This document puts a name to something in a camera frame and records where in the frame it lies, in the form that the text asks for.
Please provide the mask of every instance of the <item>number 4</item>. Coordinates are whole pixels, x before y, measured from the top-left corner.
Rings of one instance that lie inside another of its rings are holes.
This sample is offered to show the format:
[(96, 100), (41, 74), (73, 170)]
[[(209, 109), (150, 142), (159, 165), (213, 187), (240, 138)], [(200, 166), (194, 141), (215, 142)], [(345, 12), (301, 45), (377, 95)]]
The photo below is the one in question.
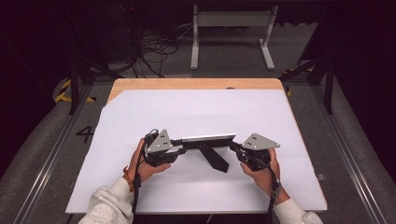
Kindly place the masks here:
[(92, 127), (91, 126), (87, 126), (85, 127), (83, 130), (79, 131), (78, 133), (76, 133), (76, 135), (83, 135), (85, 136), (85, 140), (84, 143), (86, 144), (88, 142), (88, 138), (90, 137), (90, 135), (93, 135), (93, 133), (91, 133)]

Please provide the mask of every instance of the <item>white stand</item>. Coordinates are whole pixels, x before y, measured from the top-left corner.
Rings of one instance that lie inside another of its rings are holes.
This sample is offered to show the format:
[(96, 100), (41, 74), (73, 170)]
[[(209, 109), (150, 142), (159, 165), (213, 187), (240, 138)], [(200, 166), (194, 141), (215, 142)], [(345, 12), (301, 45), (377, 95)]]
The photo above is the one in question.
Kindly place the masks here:
[(198, 69), (199, 53), (199, 26), (264, 26), (266, 27), (264, 39), (260, 39), (262, 55), (268, 70), (274, 70), (275, 66), (268, 50), (268, 41), (274, 26), (277, 7), (271, 11), (200, 11), (194, 6), (193, 13), (193, 43), (191, 54), (191, 70)]

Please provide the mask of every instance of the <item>hand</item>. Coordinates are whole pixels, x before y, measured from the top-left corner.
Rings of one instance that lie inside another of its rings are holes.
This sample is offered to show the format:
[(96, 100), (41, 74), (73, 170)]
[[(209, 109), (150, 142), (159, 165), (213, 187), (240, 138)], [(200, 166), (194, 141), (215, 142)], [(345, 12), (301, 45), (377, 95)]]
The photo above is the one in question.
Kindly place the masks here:
[[(271, 148), (268, 151), (271, 156), (271, 169), (274, 171), (276, 177), (280, 180), (280, 168), (279, 163), (276, 159), (275, 150)], [(260, 189), (262, 189), (268, 196), (272, 196), (272, 176), (271, 172), (268, 169), (253, 172), (244, 162), (241, 162), (241, 167), (246, 175), (253, 178), (254, 182)], [(290, 196), (282, 187), (281, 191), (278, 194), (278, 197), (276, 198), (275, 204), (282, 203), (289, 198)]]
[[(129, 167), (128, 167), (128, 176), (132, 180), (134, 179), (134, 170), (136, 168), (137, 160), (139, 159), (139, 154), (140, 154), (140, 150), (142, 150), (143, 143), (144, 143), (144, 140), (140, 139), (139, 145), (137, 146), (137, 149), (134, 152), (134, 155), (131, 158), (131, 163), (129, 164)], [(164, 163), (157, 167), (152, 167), (151, 165), (147, 164), (144, 161), (143, 156), (140, 159), (140, 162), (142, 162), (142, 163), (139, 165), (138, 173), (140, 174), (140, 181), (142, 183), (144, 181), (148, 180), (152, 175), (160, 173), (160, 172), (168, 169), (169, 167), (171, 167), (170, 163)]]

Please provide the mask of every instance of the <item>wooden table edge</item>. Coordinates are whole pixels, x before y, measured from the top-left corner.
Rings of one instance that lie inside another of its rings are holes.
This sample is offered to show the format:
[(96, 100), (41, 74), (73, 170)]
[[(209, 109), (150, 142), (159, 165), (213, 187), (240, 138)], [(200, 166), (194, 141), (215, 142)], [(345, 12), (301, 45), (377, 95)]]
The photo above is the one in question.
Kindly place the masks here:
[(107, 103), (125, 90), (200, 89), (283, 90), (277, 78), (119, 78), (114, 81)]

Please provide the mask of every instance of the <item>white paper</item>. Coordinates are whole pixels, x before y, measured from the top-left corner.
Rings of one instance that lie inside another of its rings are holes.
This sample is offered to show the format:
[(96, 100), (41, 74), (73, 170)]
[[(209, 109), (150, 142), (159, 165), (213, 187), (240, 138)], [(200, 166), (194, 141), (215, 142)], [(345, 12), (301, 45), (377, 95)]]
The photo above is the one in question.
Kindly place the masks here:
[[(91, 195), (111, 187), (129, 164), (139, 139), (166, 129), (171, 139), (236, 133), (243, 143), (252, 133), (278, 142), (282, 185), (304, 210), (327, 210), (304, 141), (282, 90), (124, 91), (102, 111), (92, 145), (66, 213), (85, 213)], [(261, 213), (269, 198), (245, 175), (228, 148), (218, 150), (230, 163), (224, 174), (197, 151), (142, 184), (138, 214)]]

